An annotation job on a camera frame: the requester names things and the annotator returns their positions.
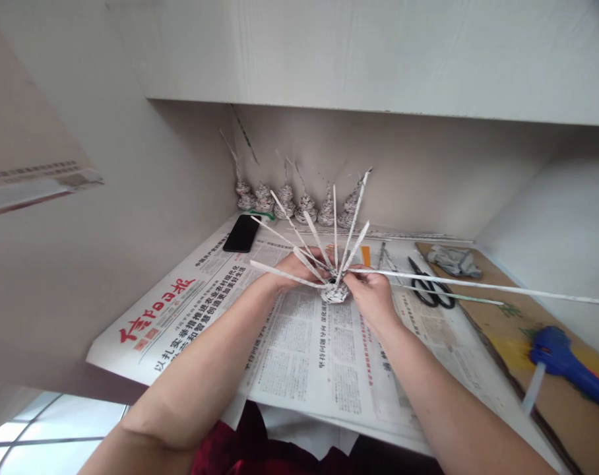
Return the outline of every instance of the smartphone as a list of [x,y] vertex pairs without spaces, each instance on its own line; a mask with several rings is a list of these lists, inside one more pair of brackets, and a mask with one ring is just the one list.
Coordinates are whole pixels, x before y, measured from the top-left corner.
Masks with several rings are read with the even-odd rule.
[[232,232],[229,233],[229,237],[222,247],[223,251],[246,254],[251,250],[255,234],[260,227],[260,224],[254,221],[253,218],[258,221],[262,220],[262,216],[253,216],[252,214],[238,216]]

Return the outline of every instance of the black-handled scissors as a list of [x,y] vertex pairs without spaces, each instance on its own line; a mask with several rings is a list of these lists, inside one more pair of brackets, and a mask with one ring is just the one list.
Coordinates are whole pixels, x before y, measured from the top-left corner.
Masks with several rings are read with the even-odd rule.
[[[408,257],[410,264],[412,265],[412,269],[414,269],[414,274],[416,275],[422,275],[422,276],[429,276],[429,274],[424,273],[422,270],[420,270],[420,267],[416,265],[416,263],[412,260],[411,257]],[[432,282],[430,280],[420,280],[420,279],[412,279],[412,287],[419,287],[420,288],[420,292],[424,292],[425,295],[429,296],[429,298],[431,299],[431,301],[427,300],[426,298],[424,298],[422,296],[422,294],[417,291],[414,290],[414,293],[416,294],[416,297],[418,297],[420,299],[420,301],[422,303],[424,303],[425,305],[427,305],[428,307],[437,307],[438,305],[440,305],[441,307],[444,307],[446,309],[452,309],[453,307],[456,306],[456,299],[454,299],[453,297],[447,297],[447,296],[440,296],[438,294],[430,294],[429,292],[445,292],[446,294],[450,294],[451,291],[449,290],[449,288],[444,285],[441,284],[439,282]],[[448,299],[448,303],[445,302],[443,300],[443,298]]]

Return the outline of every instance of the blue glue gun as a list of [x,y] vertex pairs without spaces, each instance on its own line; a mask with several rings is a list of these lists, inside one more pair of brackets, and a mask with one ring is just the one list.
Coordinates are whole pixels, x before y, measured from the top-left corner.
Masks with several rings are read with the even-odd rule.
[[572,340],[557,327],[546,327],[535,336],[530,361],[544,363],[546,373],[563,376],[599,404],[599,378],[572,353]]

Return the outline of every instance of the forearm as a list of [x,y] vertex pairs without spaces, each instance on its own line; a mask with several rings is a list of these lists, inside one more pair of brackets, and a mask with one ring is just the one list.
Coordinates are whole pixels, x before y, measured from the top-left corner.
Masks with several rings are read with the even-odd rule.
[[408,329],[390,324],[377,333],[445,473],[553,472],[532,447],[451,376]]
[[234,397],[278,293],[269,275],[252,283],[168,366],[121,425],[173,449],[194,449]]

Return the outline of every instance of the white shelf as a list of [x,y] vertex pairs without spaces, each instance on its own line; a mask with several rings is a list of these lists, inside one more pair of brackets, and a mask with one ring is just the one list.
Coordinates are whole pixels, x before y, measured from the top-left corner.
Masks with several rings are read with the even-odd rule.
[[599,2],[109,8],[148,98],[599,125]]

